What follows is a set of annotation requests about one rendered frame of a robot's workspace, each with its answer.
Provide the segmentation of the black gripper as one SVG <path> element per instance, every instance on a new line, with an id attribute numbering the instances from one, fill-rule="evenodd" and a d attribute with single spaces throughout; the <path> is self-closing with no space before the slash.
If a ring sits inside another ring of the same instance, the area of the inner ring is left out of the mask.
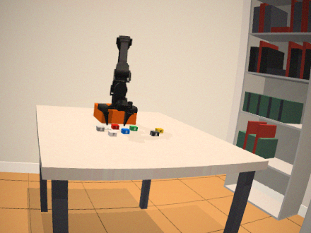
<path id="1" fill-rule="evenodd" d="M 105 123 L 106 125 L 108 125 L 108 110 L 109 109 L 115 109 L 117 110 L 117 107 L 116 107 L 116 101 L 117 101 L 117 98 L 123 100 L 125 98 L 125 95 L 123 96 L 119 96 L 117 94 L 113 94 L 113 100 L 112 100 L 112 106 L 111 105 L 108 105 L 106 103 L 99 103 L 98 104 L 98 109 L 103 112 L 103 115 L 104 115 L 104 118 L 105 118 Z M 134 113 L 137 113 L 138 112 L 138 108 L 135 107 L 134 105 L 132 105 L 132 109 L 128 109 L 127 112 L 124 112 L 124 121 L 123 121 L 123 126 L 126 125 L 129 117 L 134 114 Z"/>

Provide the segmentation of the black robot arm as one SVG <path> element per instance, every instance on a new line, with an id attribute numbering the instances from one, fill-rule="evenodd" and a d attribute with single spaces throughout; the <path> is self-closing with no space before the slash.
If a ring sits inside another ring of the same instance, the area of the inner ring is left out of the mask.
<path id="1" fill-rule="evenodd" d="M 113 81 L 110 86 L 110 96 L 117 94 L 119 96 L 125 95 L 123 100 L 117 98 L 116 107 L 118 111 L 127 112 L 128 109 L 132 109 L 133 102 L 127 101 L 127 83 L 131 81 L 131 71 L 127 63 L 127 51 L 131 46 L 132 38 L 130 36 L 120 35 L 117 37 L 117 48 L 119 50 L 118 63 L 113 75 Z M 129 80 L 128 80 L 129 78 Z M 113 100 L 113 96 L 112 96 Z"/>

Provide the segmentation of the green block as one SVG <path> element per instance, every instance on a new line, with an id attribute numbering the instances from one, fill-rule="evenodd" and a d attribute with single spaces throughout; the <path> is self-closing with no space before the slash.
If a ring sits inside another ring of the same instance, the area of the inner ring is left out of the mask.
<path id="1" fill-rule="evenodd" d="M 130 131 L 138 131 L 138 127 L 137 126 L 129 126 L 129 130 Z"/>

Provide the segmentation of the yellow block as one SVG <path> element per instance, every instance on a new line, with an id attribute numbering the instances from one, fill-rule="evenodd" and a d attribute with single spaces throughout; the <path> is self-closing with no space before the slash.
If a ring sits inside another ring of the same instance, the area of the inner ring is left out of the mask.
<path id="1" fill-rule="evenodd" d="M 163 133 L 163 132 L 164 132 L 164 129 L 162 129 L 162 128 L 155 128 L 155 131 L 158 131 L 158 132 L 160 132 L 160 133 Z"/>

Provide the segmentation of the blue block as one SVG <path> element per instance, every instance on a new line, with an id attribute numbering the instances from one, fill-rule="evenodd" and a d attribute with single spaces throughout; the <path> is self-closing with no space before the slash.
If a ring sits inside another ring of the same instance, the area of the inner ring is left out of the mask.
<path id="1" fill-rule="evenodd" d="M 129 129 L 121 129 L 122 134 L 129 134 L 130 130 Z"/>

